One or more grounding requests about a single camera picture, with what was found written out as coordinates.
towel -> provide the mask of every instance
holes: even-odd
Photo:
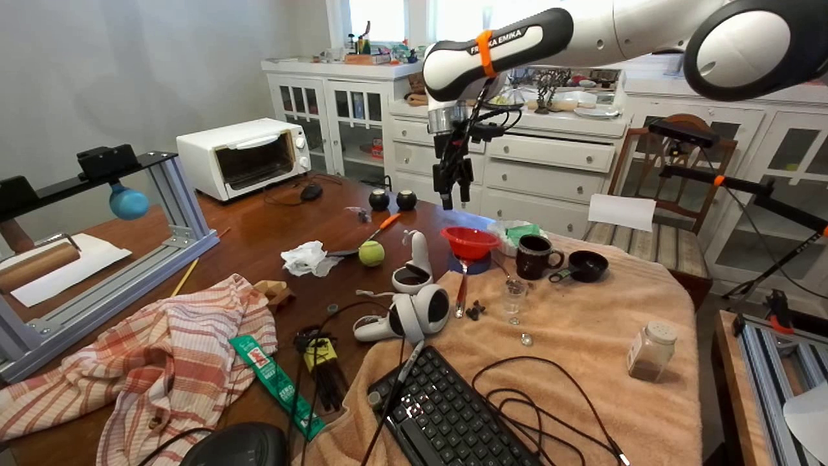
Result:
[[[191,296],[151,302],[98,333],[58,370],[0,392],[0,440],[71,423],[114,401],[97,464],[140,464],[174,434],[215,428],[255,381],[229,344],[255,333],[277,350],[268,297],[240,274]],[[186,434],[152,464],[182,464],[206,434]]]
[[[554,361],[585,388],[605,429],[631,464],[701,464],[701,398],[696,319],[687,289],[660,265],[635,258],[613,247],[552,236],[560,252],[599,252],[610,266],[601,283],[547,283],[535,279],[525,296],[517,323],[503,317],[506,279],[516,273],[494,266],[468,278],[468,301],[486,313],[480,320],[450,317],[447,330],[431,344],[472,381],[485,366],[512,354]],[[462,274],[447,273],[440,286],[455,296]],[[662,381],[636,381],[627,374],[629,348],[648,320],[667,320],[678,330],[676,354]],[[345,414],[309,446],[305,464],[359,464],[379,425],[367,406],[367,388],[402,363],[402,341],[376,344],[353,388],[345,396]],[[560,370],[539,363],[510,363],[486,374],[477,392],[521,388],[539,406],[573,423],[605,442],[585,398]],[[573,434],[556,423],[550,432],[577,446],[585,460],[563,442],[547,442],[556,464],[618,464],[608,451]],[[370,464],[407,464],[387,429],[370,454]]]

drawer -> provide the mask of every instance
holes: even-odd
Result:
[[[608,173],[613,165],[613,144],[541,139],[541,137],[498,137],[486,147],[490,159],[560,165],[573,172]]]
[[[498,221],[528,221],[539,227],[560,236],[585,238],[591,221],[588,205],[554,201],[543,196],[525,196],[486,190],[482,199],[482,214]]]
[[[436,192],[436,185],[428,177],[400,173],[393,190],[397,192],[411,190],[416,194],[416,199],[425,199],[425,201],[442,208],[442,201]],[[467,209],[480,213],[482,196],[485,196],[485,190],[472,185],[472,199],[468,199]],[[462,209],[462,190],[459,187],[453,190],[453,209]]]
[[[554,172],[521,164],[498,164],[486,165],[486,187],[503,192],[522,192],[535,196],[552,196],[577,205],[591,205],[596,192],[604,192],[605,177],[581,173],[581,172]]]
[[[472,159],[472,177],[485,178],[486,159],[485,155],[468,155],[468,159]],[[438,160],[440,159],[436,155],[436,147],[393,143],[393,172],[433,177],[433,165]]]
[[[391,134],[397,143],[436,147],[436,134],[431,134],[428,122],[397,119]],[[468,152],[486,152],[486,144],[468,143]]]

striped towel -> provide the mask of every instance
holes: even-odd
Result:
[[[240,274],[209,289],[151,302],[106,330],[58,370],[0,392],[0,440],[71,423],[108,401],[97,464],[140,464],[174,434],[215,428],[222,408],[255,381],[229,344],[255,333],[277,350],[268,297]],[[152,464],[182,464],[202,434],[168,446]]]

blue ball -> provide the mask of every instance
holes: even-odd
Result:
[[[108,194],[108,209],[121,221],[137,221],[147,214],[151,199],[137,190],[114,187]]]

red bowl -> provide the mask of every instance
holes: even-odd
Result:
[[[498,236],[490,230],[477,227],[442,227],[442,236],[447,238],[450,252],[462,262],[482,262],[498,248]]]

